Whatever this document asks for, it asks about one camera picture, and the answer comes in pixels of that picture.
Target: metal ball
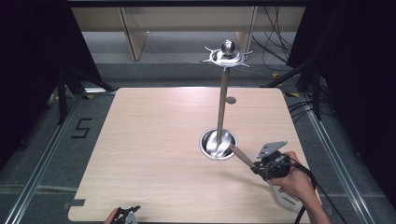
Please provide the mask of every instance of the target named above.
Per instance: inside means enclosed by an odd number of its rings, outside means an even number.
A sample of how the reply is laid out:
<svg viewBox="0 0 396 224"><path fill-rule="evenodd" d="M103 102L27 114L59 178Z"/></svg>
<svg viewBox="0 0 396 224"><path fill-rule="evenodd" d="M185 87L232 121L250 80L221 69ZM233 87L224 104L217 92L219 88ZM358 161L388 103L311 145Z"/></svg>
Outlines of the metal ball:
<svg viewBox="0 0 396 224"><path fill-rule="evenodd" d="M221 46L221 51L226 57L232 56L234 50L235 50L235 43L231 40L224 41L224 43Z"/></svg>

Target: wooden table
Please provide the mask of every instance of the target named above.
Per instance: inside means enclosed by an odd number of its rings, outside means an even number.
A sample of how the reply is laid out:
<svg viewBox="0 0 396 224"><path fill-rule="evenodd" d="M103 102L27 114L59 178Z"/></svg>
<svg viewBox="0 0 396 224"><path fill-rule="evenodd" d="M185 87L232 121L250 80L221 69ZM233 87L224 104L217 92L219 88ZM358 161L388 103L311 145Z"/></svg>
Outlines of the wooden table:
<svg viewBox="0 0 396 224"><path fill-rule="evenodd" d="M256 161L264 143L306 159L278 89L229 88L224 129ZM219 88L119 89L81 180L73 221L105 220L115 207L141 205L139 222L293 223L272 189L236 156L214 161L199 140L216 128ZM302 223L309 222L304 215Z"/></svg>

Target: hand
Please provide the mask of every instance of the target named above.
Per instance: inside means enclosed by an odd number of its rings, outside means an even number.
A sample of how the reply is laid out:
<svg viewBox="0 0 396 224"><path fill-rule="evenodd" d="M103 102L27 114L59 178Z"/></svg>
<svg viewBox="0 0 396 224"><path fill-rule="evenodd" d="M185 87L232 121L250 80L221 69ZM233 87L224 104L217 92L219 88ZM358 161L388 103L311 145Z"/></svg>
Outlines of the hand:
<svg viewBox="0 0 396 224"><path fill-rule="evenodd" d="M284 154L290 157L291 163L299 162L295 152L290 151ZM321 207L320 200L315 193L314 187L312 187L311 180L303 171L291 166L287 176L272 178L270 181L273 185L280 186L279 192L286 191L303 203L311 223L330 223L329 218Z"/></svg>
<svg viewBox="0 0 396 224"><path fill-rule="evenodd" d="M299 162L295 152L290 151L285 152L284 154L291 158L291 163ZM308 200L312 196L316 197L308 175L295 167L290 167L290 172L287 176L272 178L270 181L273 185L280 186L279 192L286 191L302 202Z"/></svg>
<svg viewBox="0 0 396 224"><path fill-rule="evenodd" d="M118 210L119 210L118 208L115 208L115 209L110 213L110 215L108 216L108 218L106 219L106 221L105 221L104 224L111 224L111 222L114 220L114 217L116 216Z"/></svg>

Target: black backdrop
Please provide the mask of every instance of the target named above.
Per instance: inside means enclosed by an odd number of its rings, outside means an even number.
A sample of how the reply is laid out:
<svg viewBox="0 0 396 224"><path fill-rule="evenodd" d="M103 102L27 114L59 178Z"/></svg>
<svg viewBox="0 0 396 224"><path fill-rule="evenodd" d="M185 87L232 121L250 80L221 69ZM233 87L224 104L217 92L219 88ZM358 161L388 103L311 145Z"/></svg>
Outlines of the black backdrop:
<svg viewBox="0 0 396 224"><path fill-rule="evenodd" d="M327 22L322 9L310 7L304 14L290 65L306 60L318 39L315 31ZM337 116L396 208L396 9L392 3L348 1L343 13L319 68Z"/></svg>
<svg viewBox="0 0 396 224"><path fill-rule="evenodd" d="M2 0L0 27L1 169L45 109L61 68L101 78L70 8Z"/></svg>

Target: round metal dish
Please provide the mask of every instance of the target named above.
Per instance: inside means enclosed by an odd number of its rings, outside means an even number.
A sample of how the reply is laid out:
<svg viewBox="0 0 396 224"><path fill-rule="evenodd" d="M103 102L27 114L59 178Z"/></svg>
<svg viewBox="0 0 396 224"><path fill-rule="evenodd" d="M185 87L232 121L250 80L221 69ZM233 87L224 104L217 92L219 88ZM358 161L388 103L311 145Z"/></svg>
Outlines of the round metal dish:
<svg viewBox="0 0 396 224"><path fill-rule="evenodd" d="M233 133L222 130L221 143L218 145L216 140L217 130L211 129L206 131L199 141L200 149L209 159L214 161L224 161L233 156L233 152L229 149L229 145L238 146L238 141Z"/></svg>
<svg viewBox="0 0 396 224"><path fill-rule="evenodd" d="M236 67L245 64L245 55L248 53L241 53L235 49L235 43L231 40L226 40L221 46L221 49L205 49L210 51L209 59L202 61L203 63L213 63L215 65L221 66L223 68Z"/></svg>

